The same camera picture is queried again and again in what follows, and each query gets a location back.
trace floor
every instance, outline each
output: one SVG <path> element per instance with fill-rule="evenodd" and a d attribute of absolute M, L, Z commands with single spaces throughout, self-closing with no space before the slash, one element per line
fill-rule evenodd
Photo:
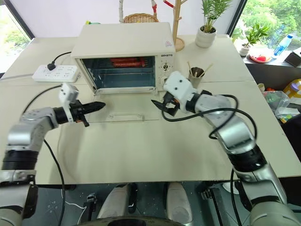
<path fill-rule="evenodd" d="M 137 185 L 137 209 L 133 215 L 146 215 L 165 218 L 166 215 L 163 204 L 164 183 L 137 183 Z M 190 201 L 194 225 L 219 226 L 220 224 L 215 212 L 213 201 L 209 200 L 206 202 L 206 204 L 204 204 L 204 201 L 201 199 L 200 192 L 204 190 L 206 183 L 182 182 L 182 185 L 185 188 Z M 66 191 L 66 200 L 67 202 L 76 203 L 79 206 L 83 206 L 83 203 L 87 199 L 87 195 L 95 193 L 98 199 L 96 212 L 94 212 L 92 215 L 92 219 L 95 219 L 100 210 L 101 204 L 115 186 L 116 184 L 78 185 L 74 190 Z M 230 200 L 230 194 L 222 188 L 221 184 L 216 184 L 213 187 L 217 187 L 221 191 L 230 225 L 237 226 Z M 248 226 L 250 213 L 242 206 L 238 195 L 235 195 L 235 200 L 241 222 L 244 226 Z M 36 212 L 30 219 L 25 219 L 22 223 L 22 226 L 56 226 L 60 217 L 61 204 L 62 197 L 59 189 L 39 188 L 39 199 Z M 297 206 L 291 207 L 294 209 L 301 209 Z M 76 225 L 81 211 L 81 209 L 74 205 L 66 204 L 62 225 Z M 301 221 L 301 214 L 297 214 L 297 217 Z"/>

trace white sticker on oven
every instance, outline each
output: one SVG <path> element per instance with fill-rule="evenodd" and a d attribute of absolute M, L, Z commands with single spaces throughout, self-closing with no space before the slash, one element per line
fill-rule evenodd
<path fill-rule="evenodd" d="M 165 47 L 170 47 L 173 46 L 173 44 L 170 41 L 166 41 L 165 42 Z"/>

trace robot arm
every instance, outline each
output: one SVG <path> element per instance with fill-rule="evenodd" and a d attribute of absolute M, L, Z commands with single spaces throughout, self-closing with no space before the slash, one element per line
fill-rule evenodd
<path fill-rule="evenodd" d="M 230 101 L 224 96 L 212 96 L 205 90 L 198 93 L 179 72 L 173 72 L 169 76 L 164 84 L 164 90 L 167 93 L 163 103 L 153 101 L 162 110 L 163 115 L 167 112 L 174 116 L 178 109 L 183 112 L 200 113 L 216 108 L 231 108 Z M 170 103 L 174 104 L 174 108 L 168 108 Z M 300 226 L 294 213 L 286 206 L 285 191 L 271 165 L 265 160 L 249 127 L 244 120 L 231 115 L 232 113 L 220 110 L 204 114 L 204 118 L 214 128 L 218 128 L 231 117 L 228 123 L 215 132 L 215 135 L 240 179 L 240 190 L 245 194 L 252 209 L 251 225 Z"/>
<path fill-rule="evenodd" d="M 44 137 L 49 130 L 69 121 L 83 121 L 85 114 L 98 111 L 102 102 L 82 105 L 78 90 L 63 84 L 59 99 L 62 107 L 41 108 L 25 112 L 8 134 L 8 144 L 0 171 L 0 225 L 18 226 L 34 214 L 38 187 L 35 186 L 35 164 Z"/>

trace power strip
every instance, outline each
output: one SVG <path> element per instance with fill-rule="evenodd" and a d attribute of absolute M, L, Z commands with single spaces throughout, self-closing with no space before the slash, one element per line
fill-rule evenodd
<path fill-rule="evenodd" d="M 75 65 L 56 65 L 52 71 L 47 65 L 40 65 L 32 76 L 35 81 L 50 82 L 75 82 L 78 77 L 79 70 Z"/>

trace white wall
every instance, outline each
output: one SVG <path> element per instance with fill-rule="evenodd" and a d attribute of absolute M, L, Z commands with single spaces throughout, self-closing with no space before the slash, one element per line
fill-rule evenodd
<path fill-rule="evenodd" d="M 86 20 L 102 24 L 119 23 L 118 0 L 11 0 L 36 37 L 78 36 Z M 173 10 L 156 0 L 158 20 L 173 23 Z M 239 4 L 233 0 L 215 24 L 225 34 Z M 132 13 L 152 14 L 151 0 L 124 0 L 124 16 Z M 196 34 L 203 25 L 201 0 L 188 0 L 181 7 L 178 34 Z"/>

